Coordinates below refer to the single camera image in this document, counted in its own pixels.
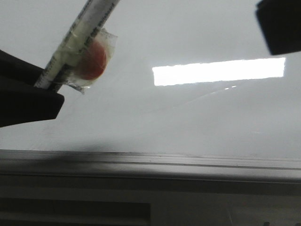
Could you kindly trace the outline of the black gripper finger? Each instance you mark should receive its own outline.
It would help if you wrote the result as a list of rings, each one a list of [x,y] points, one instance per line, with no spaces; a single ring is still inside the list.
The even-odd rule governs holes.
[[[299,0],[261,0],[257,21],[271,55],[301,50],[301,2]]]
[[[64,96],[34,87],[43,69],[0,52],[0,126],[55,119]]]

